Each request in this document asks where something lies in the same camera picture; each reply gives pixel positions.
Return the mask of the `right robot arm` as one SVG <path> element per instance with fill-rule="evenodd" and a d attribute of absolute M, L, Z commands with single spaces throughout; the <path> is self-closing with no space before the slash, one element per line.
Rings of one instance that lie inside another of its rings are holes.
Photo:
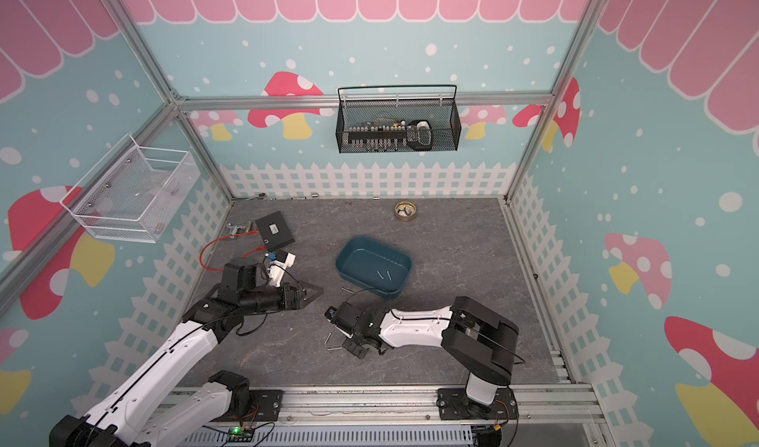
<path fill-rule="evenodd" d="M 517 353 L 519 328 L 470 297 L 430 311 L 397 309 L 362 311 L 345 301 L 330 307 L 325 318 L 344 334 L 342 347 L 363 359 L 407 346 L 445 350 L 466 371 L 464 393 L 477 407 L 492 407 L 500 389 L 510 386 L 514 366 L 525 359 Z"/>

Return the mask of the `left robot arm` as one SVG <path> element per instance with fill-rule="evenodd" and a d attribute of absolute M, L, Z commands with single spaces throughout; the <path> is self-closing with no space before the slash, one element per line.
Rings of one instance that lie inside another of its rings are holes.
<path fill-rule="evenodd" d="M 221 370 L 190 399 L 156 415 L 179 382 L 246 318 L 306 308 L 319 286 L 290 278 L 276 282 L 265 264 L 238 258 L 225 265 L 221 282 L 181 318 L 166 342 L 128 380 L 82 417 L 67 415 L 49 434 L 51 446 L 176 446 L 215 419 L 245 423 L 259 406 L 250 382 Z"/>

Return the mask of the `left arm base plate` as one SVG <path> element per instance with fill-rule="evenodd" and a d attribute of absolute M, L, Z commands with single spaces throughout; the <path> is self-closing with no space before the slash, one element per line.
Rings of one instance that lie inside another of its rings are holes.
<path fill-rule="evenodd" d="M 243 390 L 233 393 L 229 409 L 217 422 L 277 421 L 283 404 L 283 390 Z"/>

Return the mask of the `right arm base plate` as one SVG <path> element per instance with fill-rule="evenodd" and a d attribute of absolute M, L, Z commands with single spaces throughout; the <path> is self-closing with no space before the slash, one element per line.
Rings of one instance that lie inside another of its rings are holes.
<path fill-rule="evenodd" d="M 493 403 L 480 404 L 466 395 L 465 388 L 437 390 L 436 406 L 442 421 L 513 421 L 519 417 L 514 392 L 510 388 L 496 390 Z"/>

